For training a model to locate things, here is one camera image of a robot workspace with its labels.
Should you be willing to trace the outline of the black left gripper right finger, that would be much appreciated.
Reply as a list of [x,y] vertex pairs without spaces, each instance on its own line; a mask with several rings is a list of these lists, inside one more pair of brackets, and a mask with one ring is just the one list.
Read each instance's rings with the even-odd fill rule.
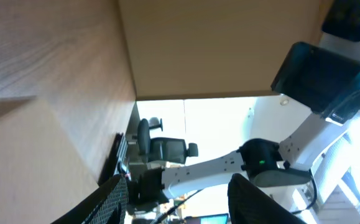
[[232,224],[305,224],[241,174],[228,184],[228,209]]

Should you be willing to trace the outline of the brown cardboard box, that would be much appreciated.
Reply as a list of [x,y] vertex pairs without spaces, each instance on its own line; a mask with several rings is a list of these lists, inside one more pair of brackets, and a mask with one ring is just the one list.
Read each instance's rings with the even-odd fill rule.
[[316,45],[324,0],[129,0],[119,8],[138,100],[271,95],[291,46]]

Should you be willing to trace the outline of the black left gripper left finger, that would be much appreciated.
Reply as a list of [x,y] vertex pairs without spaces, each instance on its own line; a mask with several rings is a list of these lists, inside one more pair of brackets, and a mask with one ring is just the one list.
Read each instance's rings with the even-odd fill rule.
[[124,224],[128,201],[126,178],[115,175],[52,224]]

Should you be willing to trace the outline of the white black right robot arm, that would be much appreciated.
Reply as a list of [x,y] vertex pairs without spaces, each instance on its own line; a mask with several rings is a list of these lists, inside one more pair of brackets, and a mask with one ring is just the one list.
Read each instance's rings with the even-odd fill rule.
[[335,1],[321,29],[320,45],[291,46],[271,84],[311,111],[289,137],[254,138],[210,161],[147,170],[128,185],[129,204],[149,210],[192,190],[227,184],[230,212],[286,217],[264,189],[313,182],[314,160],[360,118],[360,1]]

